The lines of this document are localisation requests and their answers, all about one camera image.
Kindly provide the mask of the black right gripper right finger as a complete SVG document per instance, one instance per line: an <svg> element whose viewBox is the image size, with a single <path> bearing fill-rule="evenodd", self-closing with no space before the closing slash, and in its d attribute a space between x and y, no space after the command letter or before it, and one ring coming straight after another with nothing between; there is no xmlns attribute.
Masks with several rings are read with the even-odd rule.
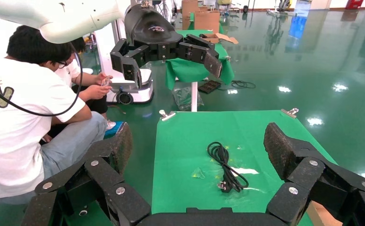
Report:
<svg viewBox="0 0 365 226"><path fill-rule="evenodd" d="M287 136L273 122L263 144L283 181L267 214L295 226L316 202L345 226L365 226L365 177L330 162L310 142Z"/></svg>

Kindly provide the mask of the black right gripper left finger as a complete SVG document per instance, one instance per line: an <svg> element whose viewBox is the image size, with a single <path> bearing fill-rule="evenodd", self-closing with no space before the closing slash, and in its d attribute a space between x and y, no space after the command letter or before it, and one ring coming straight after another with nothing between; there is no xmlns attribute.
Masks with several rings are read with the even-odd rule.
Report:
<svg viewBox="0 0 365 226"><path fill-rule="evenodd" d="M66 216L93 202L115 226L135 226L151 214L151 206L123 178L132 134L126 122L117 128L111 138L92 144L76 164L36 186L23 226L66 226Z"/></svg>

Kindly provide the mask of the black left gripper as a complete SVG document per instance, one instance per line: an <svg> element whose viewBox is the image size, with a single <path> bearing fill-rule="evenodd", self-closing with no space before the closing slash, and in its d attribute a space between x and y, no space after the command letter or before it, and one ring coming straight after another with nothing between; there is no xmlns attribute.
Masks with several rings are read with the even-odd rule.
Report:
<svg viewBox="0 0 365 226"><path fill-rule="evenodd" d="M205 39L187 34L183 37L153 7L131 6L124 18L127 39L120 39L110 52L113 70L142 87L140 67L149 61L179 58L202 64L214 77L222 73L222 63L215 45Z"/></svg>

